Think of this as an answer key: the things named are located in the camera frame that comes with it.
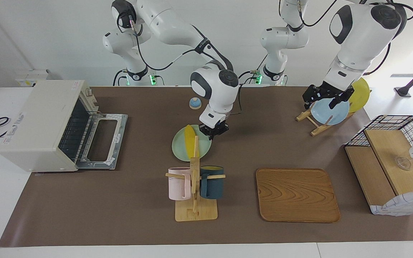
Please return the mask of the wooden plate rack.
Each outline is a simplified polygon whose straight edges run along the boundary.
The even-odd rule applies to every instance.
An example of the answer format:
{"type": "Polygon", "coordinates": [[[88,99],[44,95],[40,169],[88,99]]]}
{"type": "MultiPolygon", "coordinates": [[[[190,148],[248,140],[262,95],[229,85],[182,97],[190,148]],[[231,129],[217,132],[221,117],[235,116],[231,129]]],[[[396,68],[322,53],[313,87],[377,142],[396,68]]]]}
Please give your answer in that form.
{"type": "MultiPolygon", "coordinates": [[[[299,121],[302,121],[304,119],[308,119],[308,121],[310,121],[315,126],[315,129],[311,131],[311,136],[314,137],[314,136],[316,136],[318,134],[321,134],[322,132],[328,130],[329,128],[333,127],[333,125],[326,125],[326,124],[319,123],[311,114],[312,106],[313,106],[313,104],[311,105],[309,110],[306,110],[306,111],[303,111],[302,113],[300,113],[295,118],[295,120],[299,122],[299,121]]],[[[353,115],[354,115],[354,113],[348,113],[348,115],[346,116],[346,119],[349,119],[353,115]]]]}

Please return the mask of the wooden mug tree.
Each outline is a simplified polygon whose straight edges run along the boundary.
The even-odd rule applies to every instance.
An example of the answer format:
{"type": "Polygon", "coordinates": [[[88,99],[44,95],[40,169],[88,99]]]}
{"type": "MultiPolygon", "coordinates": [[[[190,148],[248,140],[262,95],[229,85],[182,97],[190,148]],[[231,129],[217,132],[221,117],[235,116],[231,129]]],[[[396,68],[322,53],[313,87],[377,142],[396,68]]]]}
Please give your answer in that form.
{"type": "Polygon", "coordinates": [[[190,159],[190,192],[192,198],[175,203],[174,218],[177,222],[214,220],[218,218],[217,201],[200,196],[199,137],[195,137],[194,157],[190,159]]]}

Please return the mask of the glass oven door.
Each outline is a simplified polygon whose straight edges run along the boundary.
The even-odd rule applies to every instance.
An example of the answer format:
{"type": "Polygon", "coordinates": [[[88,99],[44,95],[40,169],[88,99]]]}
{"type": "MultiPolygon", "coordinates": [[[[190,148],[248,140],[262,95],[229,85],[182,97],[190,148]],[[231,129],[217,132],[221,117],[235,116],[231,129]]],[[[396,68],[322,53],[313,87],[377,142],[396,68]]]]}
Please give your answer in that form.
{"type": "Polygon", "coordinates": [[[85,132],[79,144],[79,149],[76,156],[72,159],[77,169],[98,169],[98,170],[114,170],[117,164],[119,151],[123,142],[123,135],[127,123],[127,114],[115,113],[90,113],[87,121],[85,132]],[[105,161],[93,161],[88,158],[88,154],[92,147],[93,140],[101,121],[113,120],[116,121],[116,127],[113,132],[113,138],[110,142],[108,156],[105,161]]]}

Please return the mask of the brown wooden tray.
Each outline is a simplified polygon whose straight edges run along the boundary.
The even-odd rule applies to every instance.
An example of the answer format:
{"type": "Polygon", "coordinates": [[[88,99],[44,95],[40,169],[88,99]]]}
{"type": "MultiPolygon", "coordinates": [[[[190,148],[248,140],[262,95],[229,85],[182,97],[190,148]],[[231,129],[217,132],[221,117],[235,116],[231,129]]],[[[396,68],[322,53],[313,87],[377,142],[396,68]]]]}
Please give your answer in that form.
{"type": "Polygon", "coordinates": [[[259,212],[267,222],[335,223],[341,218],[331,179],[319,168],[259,168],[259,212]]]}

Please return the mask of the pink mug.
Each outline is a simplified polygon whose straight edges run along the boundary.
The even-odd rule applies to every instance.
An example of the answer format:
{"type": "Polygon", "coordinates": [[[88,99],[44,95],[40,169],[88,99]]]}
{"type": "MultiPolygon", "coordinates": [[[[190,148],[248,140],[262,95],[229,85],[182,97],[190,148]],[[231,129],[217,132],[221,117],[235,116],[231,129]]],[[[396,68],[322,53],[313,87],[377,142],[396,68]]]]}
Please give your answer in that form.
{"type": "Polygon", "coordinates": [[[183,201],[192,198],[191,176],[189,167],[169,168],[168,173],[181,175],[182,178],[168,178],[168,197],[171,200],[183,201]]]}

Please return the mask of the dark blue mug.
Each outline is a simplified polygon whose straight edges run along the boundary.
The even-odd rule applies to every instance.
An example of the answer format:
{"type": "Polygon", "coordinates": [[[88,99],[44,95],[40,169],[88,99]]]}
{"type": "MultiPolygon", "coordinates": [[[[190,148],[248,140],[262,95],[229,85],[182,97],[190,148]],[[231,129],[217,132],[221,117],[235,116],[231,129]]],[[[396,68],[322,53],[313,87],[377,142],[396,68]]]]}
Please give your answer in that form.
{"type": "Polygon", "coordinates": [[[224,175],[224,168],[221,166],[200,167],[200,196],[206,199],[222,198],[224,190],[224,179],[208,179],[208,176],[210,175],[224,175]]]}

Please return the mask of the white checked cloth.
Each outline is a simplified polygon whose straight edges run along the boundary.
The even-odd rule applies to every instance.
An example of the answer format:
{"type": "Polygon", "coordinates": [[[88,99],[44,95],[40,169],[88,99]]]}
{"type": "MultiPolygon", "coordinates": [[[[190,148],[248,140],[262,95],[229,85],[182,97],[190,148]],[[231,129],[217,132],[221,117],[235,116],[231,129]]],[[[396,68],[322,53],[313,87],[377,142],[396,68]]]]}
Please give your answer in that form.
{"type": "Polygon", "coordinates": [[[370,205],[373,215],[408,216],[413,214],[413,192],[398,195],[384,205],[370,205]]]}

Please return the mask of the yellow corn cob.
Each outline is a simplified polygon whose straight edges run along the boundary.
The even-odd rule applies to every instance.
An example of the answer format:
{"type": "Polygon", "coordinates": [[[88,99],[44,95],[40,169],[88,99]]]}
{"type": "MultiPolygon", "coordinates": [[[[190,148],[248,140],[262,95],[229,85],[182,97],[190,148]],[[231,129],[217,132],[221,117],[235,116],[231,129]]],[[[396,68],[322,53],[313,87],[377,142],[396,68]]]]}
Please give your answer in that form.
{"type": "Polygon", "coordinates": [[[199,157],[199,137],[196,135],[194,128],[191,125],[186,125],[184,133],[188,158],[199,157]]]}

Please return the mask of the light blue plate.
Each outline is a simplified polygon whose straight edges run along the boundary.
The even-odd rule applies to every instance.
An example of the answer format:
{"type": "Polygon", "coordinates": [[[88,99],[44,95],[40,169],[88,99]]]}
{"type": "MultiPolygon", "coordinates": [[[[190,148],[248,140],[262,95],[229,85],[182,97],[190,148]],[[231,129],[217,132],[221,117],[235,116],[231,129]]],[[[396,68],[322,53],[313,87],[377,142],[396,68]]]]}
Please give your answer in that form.
{"type": "Polygon", "coordinates": [[[331,101],[332,99],[321,99],[313,103],[311,114],[319,123],[336,125],[346,119],[350,109],[349,102],[342,101],[331,109],[331,101]]]}

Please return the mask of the small clear glass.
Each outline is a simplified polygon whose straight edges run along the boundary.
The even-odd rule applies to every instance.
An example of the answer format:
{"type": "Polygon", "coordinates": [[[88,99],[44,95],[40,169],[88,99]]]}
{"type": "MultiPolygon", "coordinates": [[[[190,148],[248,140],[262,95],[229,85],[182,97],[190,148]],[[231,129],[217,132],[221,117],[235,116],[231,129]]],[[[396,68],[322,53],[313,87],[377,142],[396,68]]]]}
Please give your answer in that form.
{"type": "Polygon", "coordinates": [[[412,167],[412,162],[410,159],[406,157],[395,157],[395,162],[398,165],[398,167],[402,170],[410,171],[412,167]]]}

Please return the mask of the beige toaster oven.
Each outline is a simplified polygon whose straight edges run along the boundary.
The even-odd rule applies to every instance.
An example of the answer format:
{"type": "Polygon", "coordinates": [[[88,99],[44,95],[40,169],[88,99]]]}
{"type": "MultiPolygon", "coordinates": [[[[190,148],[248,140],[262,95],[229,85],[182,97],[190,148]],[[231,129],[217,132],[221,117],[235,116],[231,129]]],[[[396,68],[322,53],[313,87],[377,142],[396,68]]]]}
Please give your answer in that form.
{"type": "Polygon", "coordinates": [[[0,155],[29,173],[75,172],[73,158],[95,96],[85,80],[41,80],[0,144],[0,155]]]}

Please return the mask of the light green plate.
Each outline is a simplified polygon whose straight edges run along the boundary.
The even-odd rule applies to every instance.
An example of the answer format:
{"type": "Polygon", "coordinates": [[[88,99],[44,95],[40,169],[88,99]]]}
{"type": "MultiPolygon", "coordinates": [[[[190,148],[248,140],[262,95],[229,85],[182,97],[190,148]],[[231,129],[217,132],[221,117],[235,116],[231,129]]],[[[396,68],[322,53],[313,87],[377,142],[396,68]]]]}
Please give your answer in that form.
{"type": "MultiPolygon", "coordinates": [[[[200,132],[198,125],[192,125],[195,134],[199,137],[199,157],[204,157],[211,148],[212,140],[208,136],[200,132]]],[[[172,140],[172,152],[175,157],[181,161],[189,162],[190,158],[186,152],[185,146],[185,128],[180,129],[177,134],[175,134],[172,140]]]]}

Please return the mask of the yellow plate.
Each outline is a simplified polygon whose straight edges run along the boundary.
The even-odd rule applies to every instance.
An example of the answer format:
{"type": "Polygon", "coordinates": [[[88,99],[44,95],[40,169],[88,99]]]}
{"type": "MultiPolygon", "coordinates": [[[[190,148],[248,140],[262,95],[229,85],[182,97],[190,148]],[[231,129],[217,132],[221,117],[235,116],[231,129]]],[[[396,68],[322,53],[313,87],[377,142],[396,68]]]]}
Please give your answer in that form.
{"type": "Polygon", "coordinates": [[[348,100],[350,103],[349,113],[354,113],[366,105],[371,91],[369,84],[363,77],[354,82],[351,86],[354,89],[354,92],[348,100]]]}

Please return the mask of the brown table mat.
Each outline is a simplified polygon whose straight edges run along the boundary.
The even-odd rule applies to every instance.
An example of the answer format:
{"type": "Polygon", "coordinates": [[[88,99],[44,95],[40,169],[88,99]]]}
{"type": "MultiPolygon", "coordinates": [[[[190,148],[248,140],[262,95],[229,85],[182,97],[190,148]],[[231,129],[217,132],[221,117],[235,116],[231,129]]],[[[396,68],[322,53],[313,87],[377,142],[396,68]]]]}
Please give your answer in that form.
{"type": "Polygon", "coordinates": [[[176,222],[168,168],[183,166],[171,142],[196,124],[190,88],[95,87],[100,110],[126,113],[115,170],[33,173],[0,238],[0,247],[43,245],[244,244],[413,240],[413,215],[373,215],[342,145],[369,122],[364,111],[312,137],[297,122],[304,87],[244,87],[243,112],[215,137],[200,161],[225,169],[218,218],[176,222]],[[335,223],[266,222],[258,210],[259,168],[320,168],[341,217],[335,223]]]}

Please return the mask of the white wall box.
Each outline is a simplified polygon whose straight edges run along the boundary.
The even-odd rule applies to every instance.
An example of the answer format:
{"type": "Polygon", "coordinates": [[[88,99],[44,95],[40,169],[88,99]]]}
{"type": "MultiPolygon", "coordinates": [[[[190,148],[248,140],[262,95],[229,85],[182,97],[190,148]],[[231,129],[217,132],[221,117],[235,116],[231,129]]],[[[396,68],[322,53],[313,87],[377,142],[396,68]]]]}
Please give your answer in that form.
{"type": "Polygon", "coordinates": [[[33,87],[41,80],[50,80],[51,74],[47,69],[33,69],[17,71],[15,81],[20,87],[33,87]]]}

